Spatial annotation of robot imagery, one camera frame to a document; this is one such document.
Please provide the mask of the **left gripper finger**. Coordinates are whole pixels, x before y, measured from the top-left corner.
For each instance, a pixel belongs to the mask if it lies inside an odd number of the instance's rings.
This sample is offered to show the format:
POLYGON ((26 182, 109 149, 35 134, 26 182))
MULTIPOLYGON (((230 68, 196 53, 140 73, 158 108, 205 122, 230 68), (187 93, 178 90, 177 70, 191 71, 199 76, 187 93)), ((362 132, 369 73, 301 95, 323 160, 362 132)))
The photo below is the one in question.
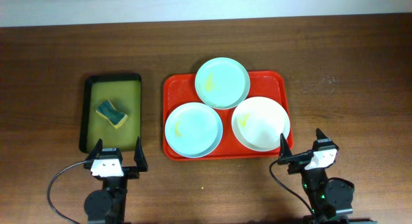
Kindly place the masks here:
POLYGON ((86 160, 87 161, 94 160, 97 157, 97 155, 101 153, 102 148, 103 148, 102 139, 99 139, 96 145, 94 146, 94 148, 89 153, 89 155, 86 157, 86 160))
POLYGON ((148 164, 142 149, 142 139, 139 136, 136 141, 134 161, 138 171, 148 171, 148 164))

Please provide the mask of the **green and yellow sponge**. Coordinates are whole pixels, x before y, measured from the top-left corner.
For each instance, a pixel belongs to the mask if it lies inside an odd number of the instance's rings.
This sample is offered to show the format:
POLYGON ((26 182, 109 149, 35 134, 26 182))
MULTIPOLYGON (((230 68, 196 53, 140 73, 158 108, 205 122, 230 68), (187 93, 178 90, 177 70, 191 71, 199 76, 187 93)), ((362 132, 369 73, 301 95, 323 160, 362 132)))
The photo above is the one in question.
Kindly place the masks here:
POLYGON ((106 119, 115 129, 121 127, 128 119, 128 115, 117 110, 109 100, 103 101, 96 108, 96 113, 106 119))

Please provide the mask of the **white plate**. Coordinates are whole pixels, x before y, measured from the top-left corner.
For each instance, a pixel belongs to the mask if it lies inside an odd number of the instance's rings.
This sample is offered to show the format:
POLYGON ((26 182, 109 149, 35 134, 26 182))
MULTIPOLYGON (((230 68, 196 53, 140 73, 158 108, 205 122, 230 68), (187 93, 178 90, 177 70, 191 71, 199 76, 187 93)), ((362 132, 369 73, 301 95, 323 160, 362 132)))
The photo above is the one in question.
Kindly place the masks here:
POLYGON ((239 143, 257 152, 269 152, 280 147, 281 136, 291 135, 291 123, 286 109, 267 97, 250 97, 234 110, 231 127, 239 143))

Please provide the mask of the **light blue plate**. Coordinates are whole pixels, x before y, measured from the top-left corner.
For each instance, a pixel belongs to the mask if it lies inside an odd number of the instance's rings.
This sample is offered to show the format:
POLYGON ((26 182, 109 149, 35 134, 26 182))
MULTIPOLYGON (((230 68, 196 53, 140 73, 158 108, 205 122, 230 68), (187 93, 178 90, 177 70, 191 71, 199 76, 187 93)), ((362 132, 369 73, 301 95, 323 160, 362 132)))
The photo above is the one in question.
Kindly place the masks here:
POLYGON ((211 107, 188 102, 174 109, 165 121, 165 139, 180 156, 201 158, 211 154, 223 137, 223 122, 211 107))

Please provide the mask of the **light green plate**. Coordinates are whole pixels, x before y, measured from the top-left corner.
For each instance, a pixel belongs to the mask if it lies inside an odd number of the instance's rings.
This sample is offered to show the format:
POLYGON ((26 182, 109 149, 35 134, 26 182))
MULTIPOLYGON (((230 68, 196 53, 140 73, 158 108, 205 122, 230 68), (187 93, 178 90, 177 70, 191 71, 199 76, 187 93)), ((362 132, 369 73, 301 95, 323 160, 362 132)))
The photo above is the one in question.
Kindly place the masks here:
POLYGON ((200 66, 194 87, 200 100, 206 105, 216 109, 231 109, 247 97, 250 77, 238 61, 217 57, 200 66))

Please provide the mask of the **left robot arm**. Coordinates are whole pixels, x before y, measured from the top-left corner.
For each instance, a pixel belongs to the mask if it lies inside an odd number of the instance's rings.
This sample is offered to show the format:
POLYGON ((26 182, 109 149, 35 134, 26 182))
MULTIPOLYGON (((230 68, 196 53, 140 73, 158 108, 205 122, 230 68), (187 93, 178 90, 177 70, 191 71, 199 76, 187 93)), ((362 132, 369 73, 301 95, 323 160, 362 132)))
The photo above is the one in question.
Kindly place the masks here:
POLYGON ((140 173, 148 170, 148 164, 142 150, 141 138, 136 141, 135 166, 122 165, 122 153, 119 148, 104 148, 102 140, 86 158, 84 168, 102 182, 102 188, 91 192, 84 202, 84 211, 88 223, 117 224, 125 220, 127 183, 137 180, 140 173))

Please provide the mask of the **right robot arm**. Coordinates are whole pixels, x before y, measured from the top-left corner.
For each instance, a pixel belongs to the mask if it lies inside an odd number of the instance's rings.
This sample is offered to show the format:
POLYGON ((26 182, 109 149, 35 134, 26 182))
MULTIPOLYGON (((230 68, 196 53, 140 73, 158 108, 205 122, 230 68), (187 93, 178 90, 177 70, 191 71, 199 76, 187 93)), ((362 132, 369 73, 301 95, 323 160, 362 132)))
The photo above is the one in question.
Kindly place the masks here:
POLYGON ((286 138, 280 135, 280 154, 275 161, 287 165, 288 174, 301 175, 302 187, 309 202, 304 202, 310 214, 303 223, 348 223, 353 212, 351 203, 355 186, 342 178, 329 178, 326 169, 335 163, 339 147, 319 128, 310 150, 292 154, 286 138))

